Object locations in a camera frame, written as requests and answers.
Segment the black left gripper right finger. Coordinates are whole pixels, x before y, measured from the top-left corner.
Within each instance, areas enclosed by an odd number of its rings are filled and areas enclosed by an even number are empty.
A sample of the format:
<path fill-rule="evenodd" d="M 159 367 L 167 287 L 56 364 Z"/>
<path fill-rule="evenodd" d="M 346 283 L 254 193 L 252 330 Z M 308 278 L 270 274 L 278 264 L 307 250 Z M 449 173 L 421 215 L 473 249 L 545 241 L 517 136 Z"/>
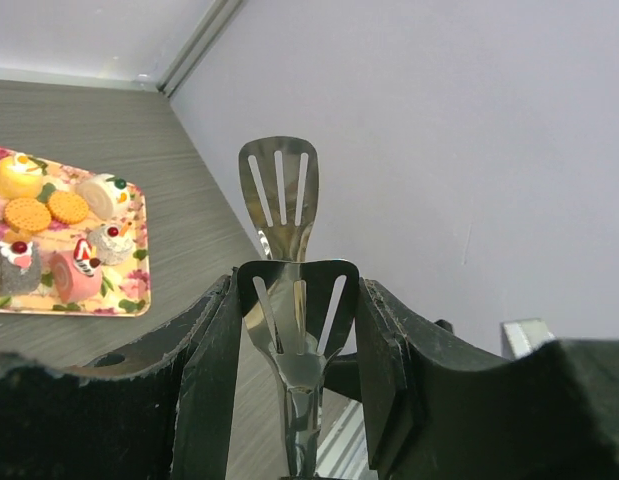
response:
<path fill-rule="evenodd" d="M 619 479 L 619 341 L 506 360 L 360 284 L 357 354 L 382 479 Z"/>

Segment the pink swiss roll cake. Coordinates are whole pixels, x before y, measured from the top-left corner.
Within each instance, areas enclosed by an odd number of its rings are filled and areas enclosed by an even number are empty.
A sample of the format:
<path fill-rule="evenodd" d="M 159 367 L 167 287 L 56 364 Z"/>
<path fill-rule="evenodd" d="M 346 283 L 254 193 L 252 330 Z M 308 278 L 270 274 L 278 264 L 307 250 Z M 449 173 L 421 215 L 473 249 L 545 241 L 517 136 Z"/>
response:
<path fill-rule="evenodd" d="M 72 250 L 59 251 L 50 258 L 54 285 L 62 303 L 78 303 L 96 296 L 103 281 L 103 263 L 96 248 L 85 238 Z"/>

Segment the metal serving tongs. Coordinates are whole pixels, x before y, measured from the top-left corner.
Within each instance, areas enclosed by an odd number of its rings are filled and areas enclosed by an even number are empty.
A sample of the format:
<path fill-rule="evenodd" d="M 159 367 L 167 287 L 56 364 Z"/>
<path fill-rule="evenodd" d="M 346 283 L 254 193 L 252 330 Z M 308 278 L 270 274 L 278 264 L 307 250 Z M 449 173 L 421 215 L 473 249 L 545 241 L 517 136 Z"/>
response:
<path fill-rule="evenodd" d="M 305 260 L 319 198 L 318 155 L 309 141 L 249 141 L 238 166 L 265 255 L 238 271 L 242 317 L 276 378 L 287 476 L 312 479 L 326 370 L 349 336 L 359 274 L 347 261 Z"/>

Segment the white swiss roll cake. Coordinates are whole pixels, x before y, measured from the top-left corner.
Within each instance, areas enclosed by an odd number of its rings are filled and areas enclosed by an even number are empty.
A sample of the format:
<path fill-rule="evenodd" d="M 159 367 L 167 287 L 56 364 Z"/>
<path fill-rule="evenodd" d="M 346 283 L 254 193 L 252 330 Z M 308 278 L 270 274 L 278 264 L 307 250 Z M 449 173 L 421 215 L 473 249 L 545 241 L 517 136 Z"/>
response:
<path fill-rule="evenodd" d="M 84 180 L 77 185 L 76 193 L 101 220 L 122 216 L 131 201 L 127 181 L 112 174 L 98 174 Z"/>

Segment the grey slice cake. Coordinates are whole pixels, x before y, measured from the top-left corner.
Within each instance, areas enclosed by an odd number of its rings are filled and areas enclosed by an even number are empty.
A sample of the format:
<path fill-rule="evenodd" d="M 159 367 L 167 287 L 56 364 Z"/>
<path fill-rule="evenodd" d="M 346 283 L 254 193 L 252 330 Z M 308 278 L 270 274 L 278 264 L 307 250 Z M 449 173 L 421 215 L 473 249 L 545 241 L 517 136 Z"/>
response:
<path fill-rule="evenodd" d="M 33 242 L 0 241 L 0 297 L 32 293 L 42 277 L 42 259 Z"/>

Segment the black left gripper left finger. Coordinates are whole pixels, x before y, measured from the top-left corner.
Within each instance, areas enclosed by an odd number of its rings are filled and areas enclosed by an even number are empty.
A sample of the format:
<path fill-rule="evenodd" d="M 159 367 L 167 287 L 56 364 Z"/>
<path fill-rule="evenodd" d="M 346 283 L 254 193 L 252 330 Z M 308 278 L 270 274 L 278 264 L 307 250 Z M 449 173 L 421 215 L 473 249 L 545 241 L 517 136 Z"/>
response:
<path fill-rule="evenodd" d="M 85 367 L 0 353 L 0 479 L 222 479 L 239 350 L 235 279 Z"/>

